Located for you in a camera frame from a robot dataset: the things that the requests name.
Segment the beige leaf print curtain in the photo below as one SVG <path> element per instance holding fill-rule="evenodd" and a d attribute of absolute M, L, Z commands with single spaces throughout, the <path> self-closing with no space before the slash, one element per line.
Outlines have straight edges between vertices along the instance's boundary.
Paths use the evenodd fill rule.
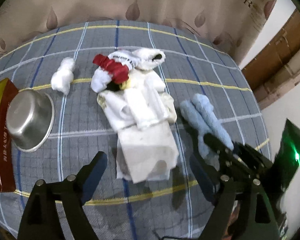
<path fill-rule="evenodd" d="M 253 45 L 276 0 L 4 0 L 0 57 L 38 34 L 99 20 L 143 21 L 207 38 L 236 62 Z"/>

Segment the stainless steel bowl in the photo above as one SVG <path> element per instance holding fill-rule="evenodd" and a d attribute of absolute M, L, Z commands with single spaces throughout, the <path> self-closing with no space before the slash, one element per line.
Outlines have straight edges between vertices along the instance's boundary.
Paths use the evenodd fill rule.
<path fill-rule="evenodd" d="M 48 139 L 55 119 L 55 106 L 49 94 L 26 89 L 11 101 L 6 126 L 16 147 L 34 152 Z"/>

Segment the white yellow-edged towel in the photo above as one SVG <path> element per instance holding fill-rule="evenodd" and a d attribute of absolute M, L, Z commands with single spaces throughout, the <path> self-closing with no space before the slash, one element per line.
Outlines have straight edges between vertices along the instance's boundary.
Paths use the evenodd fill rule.
<path fill-rule="evenodd" d="M 151 48 L 140 48 L 135 51 L 119 50 L 119 61 L 128 67 L 128 80 L 119 84 L 121 90 L 144 86 L 146 75 L 164 63 L 166 55 L 163 51 Z"/>

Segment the gold red tin tray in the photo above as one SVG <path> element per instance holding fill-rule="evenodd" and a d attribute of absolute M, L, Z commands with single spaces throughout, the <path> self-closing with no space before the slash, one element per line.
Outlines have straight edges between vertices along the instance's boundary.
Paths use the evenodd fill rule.
<path fill-rule="evenodd" d="M 0 192 L 15 191 L 11 143 L 6 127 L 6 115 L 10 102 L 18 94 L 18 89 L 10 79 L 0 81 Z"/>

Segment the light blue fluffy towel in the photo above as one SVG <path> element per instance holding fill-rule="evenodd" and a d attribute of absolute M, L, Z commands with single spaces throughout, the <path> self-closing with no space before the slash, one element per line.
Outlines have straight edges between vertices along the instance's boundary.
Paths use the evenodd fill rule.
<path fill-rule="evenodd" d="M 234 149 L 234 145 L 230 135 L 215 116 L 209 98 L 203 94 L 194 94 L 192 99 L 180 103 L 180 112 L 188 124 L 197 131 L 198 151 L 201 157 L 209 165 L 218 168 L 218 156 L 206 145 L 203 136 L 211 133 L 230 150 Z"/>

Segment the grey plaid tablecloth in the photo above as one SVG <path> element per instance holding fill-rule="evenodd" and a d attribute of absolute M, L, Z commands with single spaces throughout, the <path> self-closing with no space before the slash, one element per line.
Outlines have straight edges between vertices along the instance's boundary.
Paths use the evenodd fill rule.
<path fill-rule="evenodd" d="M 65 181 L 106 154 L 83 211 L 99 239 L 197 237 L 208 202 L 189 165 L 210 132 L 270 157 L 256 99 L 233 59 L 207 40 L 151 23 L 53 28 L 0 52 L 0 81 L 45 95 L 52 116 L 29 146 L 11 143 L 16 188 L 0 193 L 0 226 L 21 236 L 35 183 Z"/>

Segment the red white fabric pouch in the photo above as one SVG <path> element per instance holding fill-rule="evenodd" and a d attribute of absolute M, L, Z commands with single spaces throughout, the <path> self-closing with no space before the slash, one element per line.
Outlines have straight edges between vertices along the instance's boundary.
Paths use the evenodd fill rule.
<path fill-rule="evenodd" d="M 104 90 L 117 92 L 120 86 L 129 80 L 129 72 L 136 67 L 138 59 L 130 51 L 117 50 L 108 56 L 97 54 L 93 64 L 98 68 L 93 74 L 91 89 L 95 93 Z"/>

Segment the white printed cloth bag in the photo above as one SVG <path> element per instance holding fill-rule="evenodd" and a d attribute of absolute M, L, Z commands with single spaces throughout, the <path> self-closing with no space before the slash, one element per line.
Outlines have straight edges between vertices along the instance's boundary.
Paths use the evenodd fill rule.
<path fill-rule="evenodd" d="M 116 177 L 132 181 L 169 180 L 178 162 L 178 148 L 167 121 L 145 130 L 137 126 L 118 131 Z"/>

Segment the brown wooden door frame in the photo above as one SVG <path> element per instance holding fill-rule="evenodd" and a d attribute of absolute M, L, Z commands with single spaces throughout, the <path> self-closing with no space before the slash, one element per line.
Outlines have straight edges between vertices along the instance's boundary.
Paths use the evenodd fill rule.
<path fill-rule="evenodd" d="M 300 83 L 300 12 L 295 10 L 274 38 L 243 69 L 265 109 Z"/>

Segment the small white fluffy cloth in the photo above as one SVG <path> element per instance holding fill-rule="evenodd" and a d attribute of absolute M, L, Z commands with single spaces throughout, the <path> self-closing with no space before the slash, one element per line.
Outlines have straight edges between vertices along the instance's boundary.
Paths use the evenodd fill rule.
<path fill-rule="evenodd" d="M 74 59 L 71 57 L 64 58 L 57 71 L 51 77 L 51 88 L 67 96 L 70 92 L 71 83 L 74 80 L 74 70 Z"/>

